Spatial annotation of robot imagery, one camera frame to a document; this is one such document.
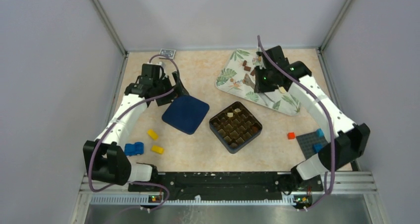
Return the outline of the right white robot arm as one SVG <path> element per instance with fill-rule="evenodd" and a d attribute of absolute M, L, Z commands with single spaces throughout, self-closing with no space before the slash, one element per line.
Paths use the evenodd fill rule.
<path fill-rule="evenodd" d="M 290 183 L 294 189 L 304 190 L 311 178 L 337 171 L 364 153 L 370 128 L 344 115 L 303 62 L 290 63 L 281 46 L 266 51 L 259 48 L 256 54 L 262 58 L 262 63 L 255 69 L 255 92 L 284 88 L 311 115 L 327 141 L 319 152 L 291 169 Z"/>

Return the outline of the dark blue chocolate box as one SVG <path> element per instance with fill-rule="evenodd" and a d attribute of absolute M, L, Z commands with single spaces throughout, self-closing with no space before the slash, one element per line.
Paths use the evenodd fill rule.
<path fill-rule="evenodd" d="M 228 112 L 232 112 L 234 116 L 228 117 Z M 231 154 L 236 154 L 247 146 L 261 134 L 263 129 L 256 117 L 239 101 L 213 116 L 209 120 L 209 126 L 216 138 Z"/>

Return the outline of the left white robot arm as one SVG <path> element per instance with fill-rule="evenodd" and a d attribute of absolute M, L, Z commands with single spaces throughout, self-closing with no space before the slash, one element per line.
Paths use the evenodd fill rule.
<path fill-rule="evenodd" d="M 137 120 L 152 101 L 162 106 L 188 94 L 180 80 L 179 70 L 171 75 L 174 84 L 161 62 L 143 64 L 136 81 L 126 87 L 121 104 L 108 125 L 93 141 L 85 142 L 83 155 L 90 185 L 94 180 L 112 185 L 139 181 L 147 191 L 158 187 L 156 167 L 129 161 L 124 149 Z"/>

